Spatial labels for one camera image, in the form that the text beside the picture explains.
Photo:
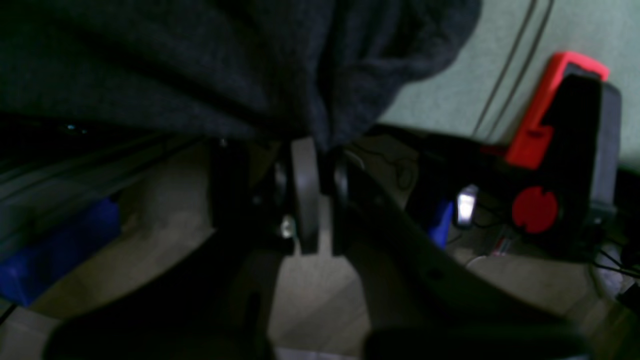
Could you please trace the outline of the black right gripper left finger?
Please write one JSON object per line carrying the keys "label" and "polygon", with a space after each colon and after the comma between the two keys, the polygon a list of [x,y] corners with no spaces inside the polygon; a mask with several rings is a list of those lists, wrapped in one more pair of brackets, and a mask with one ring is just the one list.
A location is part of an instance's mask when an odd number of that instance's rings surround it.
{"label": "black right gripper left finger", "polygon": [[256,184],[249,146],[210,152],[213,233],[150,282],[60,325],[44,360],[271,360],[266,336],[283,259],[319,248],[313,139],[283,142]]}

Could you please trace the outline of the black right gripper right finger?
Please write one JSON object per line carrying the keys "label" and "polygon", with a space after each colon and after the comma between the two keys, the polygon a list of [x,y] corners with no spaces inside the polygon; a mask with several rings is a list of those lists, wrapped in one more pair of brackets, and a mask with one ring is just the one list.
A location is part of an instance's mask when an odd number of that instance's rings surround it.
{"label": "black right gripper right finger", "polygon": [[361,280],[365,360],[589,360],[566,319],[494,287],[448,256],[370,174],[330,152],[332,253]]}

